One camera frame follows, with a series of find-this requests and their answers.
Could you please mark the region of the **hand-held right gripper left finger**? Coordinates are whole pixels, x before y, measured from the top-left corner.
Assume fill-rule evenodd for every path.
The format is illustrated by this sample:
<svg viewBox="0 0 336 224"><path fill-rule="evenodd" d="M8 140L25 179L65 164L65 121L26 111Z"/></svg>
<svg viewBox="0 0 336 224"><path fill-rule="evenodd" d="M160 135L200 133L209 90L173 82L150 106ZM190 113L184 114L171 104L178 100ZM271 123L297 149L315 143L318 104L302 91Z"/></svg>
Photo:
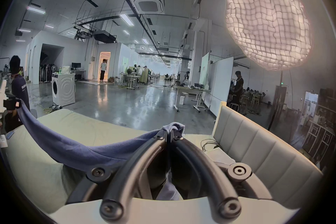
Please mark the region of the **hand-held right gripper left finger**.
<svg viewBox="0 0 336 224"><path fill-rule="evenodd" d="M167 131L161 129L140 146L125 163L90 167L66 201L66 205L92 201L102 197L99 214L105 221L126 221L131 200L135 196L152 199L147 169L165 150Z"/></svg>

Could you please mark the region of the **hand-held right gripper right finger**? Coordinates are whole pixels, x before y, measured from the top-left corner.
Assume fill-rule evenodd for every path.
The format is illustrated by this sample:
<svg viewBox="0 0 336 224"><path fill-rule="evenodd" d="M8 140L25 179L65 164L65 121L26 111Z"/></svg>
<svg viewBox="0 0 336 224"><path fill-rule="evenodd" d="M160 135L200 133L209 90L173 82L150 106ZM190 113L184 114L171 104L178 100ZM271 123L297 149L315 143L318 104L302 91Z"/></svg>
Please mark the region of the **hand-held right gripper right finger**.
<svg viewBox="0 0 336 224"><path fill-rule="evenodd" d="M247 197L272 201L263 182L245 163L230 165L214 162L197 146L183 138L180 131L168 135L172 180L176 188L186 188L187 198L207 197L213 219L237 219L242 212L236 186Z"/></svg>

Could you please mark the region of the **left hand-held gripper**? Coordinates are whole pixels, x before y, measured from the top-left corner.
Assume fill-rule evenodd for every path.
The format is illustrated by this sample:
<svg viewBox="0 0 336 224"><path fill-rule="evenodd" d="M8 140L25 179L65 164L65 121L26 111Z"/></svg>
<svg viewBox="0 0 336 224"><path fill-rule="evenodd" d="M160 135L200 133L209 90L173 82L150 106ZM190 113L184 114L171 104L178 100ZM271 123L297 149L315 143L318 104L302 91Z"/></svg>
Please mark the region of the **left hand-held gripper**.
<svg viewBox="0 0 336 224"><path fill-rule="evenodd" d="M6 110L11 111L19 109L22 106L21 99L6 93L7 80L2 80L0 89L0 112L4 113Z"/></svg>

